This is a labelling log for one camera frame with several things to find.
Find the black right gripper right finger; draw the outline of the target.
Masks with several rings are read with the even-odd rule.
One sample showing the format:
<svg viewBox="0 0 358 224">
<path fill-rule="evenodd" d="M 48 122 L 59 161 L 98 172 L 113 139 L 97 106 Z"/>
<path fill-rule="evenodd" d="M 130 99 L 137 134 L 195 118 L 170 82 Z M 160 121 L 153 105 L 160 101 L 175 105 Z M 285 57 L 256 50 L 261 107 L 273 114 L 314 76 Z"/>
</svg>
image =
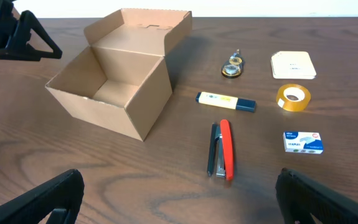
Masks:
<svg viewBox="0 0 358 224">
<path fill-rule="evenodd" d="M 358 224 L 358 203 L 292 169 L 281 170 L 275 185 L 284 222 Z"/>
</svg>

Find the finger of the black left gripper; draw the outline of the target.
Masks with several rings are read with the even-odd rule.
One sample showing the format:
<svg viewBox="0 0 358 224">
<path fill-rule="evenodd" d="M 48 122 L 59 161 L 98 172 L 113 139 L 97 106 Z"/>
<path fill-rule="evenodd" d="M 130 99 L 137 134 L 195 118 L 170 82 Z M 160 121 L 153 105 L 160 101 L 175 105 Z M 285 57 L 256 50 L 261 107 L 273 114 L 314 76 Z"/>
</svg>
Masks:
<svg viewBox="0 0 358 224">
<path fill-rule="evenodd" d="M 29 44 L 32 30 L 52 49 L 52 52 L 36 50 Z M 61 57 L 61 49 L 30 11 L 24 11 L 21 14 L 13 35 L 9 38 L 6 48 L 0 55 L 2 60 L 23 61 L 40 61 L 41 58 L 61 59 Z"/>
</svg>

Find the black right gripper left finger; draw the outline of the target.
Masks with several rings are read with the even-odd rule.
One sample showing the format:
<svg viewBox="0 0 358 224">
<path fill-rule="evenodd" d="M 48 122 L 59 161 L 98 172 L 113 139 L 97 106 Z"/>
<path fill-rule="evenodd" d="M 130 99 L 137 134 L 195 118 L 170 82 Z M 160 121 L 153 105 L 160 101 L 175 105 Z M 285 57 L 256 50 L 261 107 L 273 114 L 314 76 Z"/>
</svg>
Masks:
<svg viewBox="0 0 358 224">
<path fill-rule="evenodd" d="M 0 224 L 47 223 L 74 224 L 82 198 L 84 181 L 76 169 L 67 170 L 36 188 L 0 206 Z"/>
</svg>

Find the clear yellow tape roll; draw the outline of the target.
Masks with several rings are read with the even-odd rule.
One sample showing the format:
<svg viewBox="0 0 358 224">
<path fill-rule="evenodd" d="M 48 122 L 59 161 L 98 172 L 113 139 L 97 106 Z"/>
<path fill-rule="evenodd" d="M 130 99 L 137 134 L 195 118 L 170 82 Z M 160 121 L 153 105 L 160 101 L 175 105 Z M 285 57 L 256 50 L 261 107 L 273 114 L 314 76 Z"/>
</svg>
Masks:
<svg viewBox="0 0 358 224">
<path fill-rule="evenodd" d="M 306 109 L 311 100 L 309 90 L 298 84 L 280 87 L 276 96 L 278 106 L 286 111 L 299 112 Z"/>
</svg>

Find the brown cardboard box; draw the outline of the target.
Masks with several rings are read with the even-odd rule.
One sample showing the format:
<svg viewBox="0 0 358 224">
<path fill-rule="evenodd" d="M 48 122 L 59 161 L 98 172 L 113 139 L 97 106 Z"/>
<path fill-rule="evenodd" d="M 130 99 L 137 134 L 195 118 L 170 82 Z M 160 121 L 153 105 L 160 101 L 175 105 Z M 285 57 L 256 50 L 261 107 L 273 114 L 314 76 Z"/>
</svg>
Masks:
<svg viewBox="0 0 358 224">
<path fill-rule="evenodd" d="M 189 11 L 117 10 L 45 87 L 74 118 L 144 141 L 172 95 L 165 57 L 191 29 Z"/>
</svg>

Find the yellow sticky note pad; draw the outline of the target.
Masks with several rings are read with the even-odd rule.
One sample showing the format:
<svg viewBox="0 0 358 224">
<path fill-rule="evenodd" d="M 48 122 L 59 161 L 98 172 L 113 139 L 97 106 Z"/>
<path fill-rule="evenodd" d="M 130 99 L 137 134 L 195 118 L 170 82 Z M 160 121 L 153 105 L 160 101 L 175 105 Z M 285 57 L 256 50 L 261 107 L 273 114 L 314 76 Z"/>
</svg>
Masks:
<svg viewBox="0 0 358 224">
<path fill-rule="evenodd" d="M 305 51 L 279 51 L 271 56 L 271 69 L 275 79 L 312 80 L 316 71 L 311 57 Z"/>
</svg>

